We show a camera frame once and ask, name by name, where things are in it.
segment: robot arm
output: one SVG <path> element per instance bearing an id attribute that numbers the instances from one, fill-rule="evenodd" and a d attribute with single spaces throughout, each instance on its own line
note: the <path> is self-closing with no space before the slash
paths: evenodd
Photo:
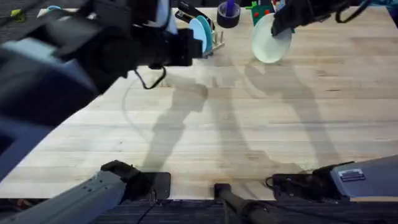
<path id="1" fill-rule="evenodd" d="M 313 22 L 322 22 L 336 13 L 336 22 L 346 23 L 360 15 L 371 3 L 364 3 L 345 20 L 341 20 L 341 13 L 349 8 L 350 0 L 286 0 L 286 5 L 275 13 L 271 32 L 273 36 L 283 30 L 306 26 Z"/>
<path id="2" fill-rule="evenodd" d="M 170 15 L 168 0 L 90 0 L 78 13 L 51 11 L 0 45 L 0 181 L 128 71 L 201 57 L 201 42 Z"/>

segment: cable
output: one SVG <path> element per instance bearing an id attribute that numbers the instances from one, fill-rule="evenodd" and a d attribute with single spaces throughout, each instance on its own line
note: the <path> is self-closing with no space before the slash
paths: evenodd
<path id="1" fill-rule="evenodd" d="M 28 13 L 29 11 L 31 11 L 32 9 L 36 8 L 37 6 L 47 2 L 48 0 L 36 0 L 35 2 L 33 2 L 32 4 L 28 4 L 25 7 L 23 7 L 21 9 L 21 11 L 19 13 L 17 13 L 15 16 L 9 16 L 3 19 L 3 21 L 0 22 L 0 29 L 2 27 L 4 27 L 5 25 L 7 25 L 8 23 L 10 23 L 14 17 L 19 16 L 21 14 L 25 14 Z"/>
<path id="2" fill-rule="evenodd" d="M 153 205 L 151 205 L 142 215 L 141 217 L 138 219 L 137 224 L 140 224 L 140 222 L 145 218 L 145 216 L 156 206 L 156 203 L 154 203 Z"/>
<path id="3" fill-rule="evenodd" d="M 273 190 L 273 189 L 274 189 L 274 186 L 272 186 L 271 184 L 269 184 L 269 181 L 270 181 L 270 180 L 272 180 L 272 177 L 267 177 L 266 180 L 264 181 L 264 183 L 266 184 L 266 186 L 267 186 L 269 189 Z"/>
<path id="4" fill-rule="evenodd" d="M 156 82 L 154 84 L 152 84 L 152 86 L 147 87 L 147 85 L 145 84 L 144 80 L 142 79 L 141 75 L 138 73 L 137 70 L 134 71 L 134 73 L 136 73 L 137 77 L 140 79 L 141 83 L 142 83 L 142 87 L 144 87 L 144 89 L 146 90 L 151 90 L 155 87 L 157 87 L 157 85 L 166 77 L 167 71 L 166 68 L 164 66 L 162 66 L 163 68 L 163 74 L 161 77 L 159 77 Z"/>
<path id="5" fill-rule="evenodd" d="M 372 0 L 365 0 L 358 8 L 357 10 L 352 13 L 347 19 L 341 20 L 341 13 L 343 12 L 344 9 L 346 9 L 346 6 L 341 7 L 340 9 L 337 10 L 336 12 L 336 22 L 337 23 L 347 23 L 353 19 L 355 19 L 357 16 L 359 16 L 365 9 L 368 8 L 368 6 L 371 4 Z"/>

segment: tape roll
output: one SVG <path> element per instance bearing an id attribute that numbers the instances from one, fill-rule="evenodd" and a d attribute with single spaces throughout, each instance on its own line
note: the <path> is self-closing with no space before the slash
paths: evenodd
<path id="1" fill-rule="evenodd" d="M 217 23 L 222 28 L 236 27 L 236 25 L 239 23 L 239 18 L 241 16 L 241 6 L 239 6 L 239 4 L 234 3 L 233 16 L 227 16 L 226 4 L 227 2 L 223 2 L 218 6 Z"/>

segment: wood grain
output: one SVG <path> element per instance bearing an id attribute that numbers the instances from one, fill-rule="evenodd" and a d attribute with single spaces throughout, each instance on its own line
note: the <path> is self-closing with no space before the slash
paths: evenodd
<path id="1" fill-rule="evenodd" d="M 273 199 L 261 184 L 272 174 L 398 153 L 398 30 L 386 9 L 300 27 L 272 65 L 254 58 L 252 29 L 243 10 L 225 48 L 168 68 L 155 90 L 133 73 L 118 80 L 44 139 L 0 197 L 53 197 L 117 159 L 170 172 L 172 198 L 212 198 L 214 183 L 229 182 L 242 197 Z"/>

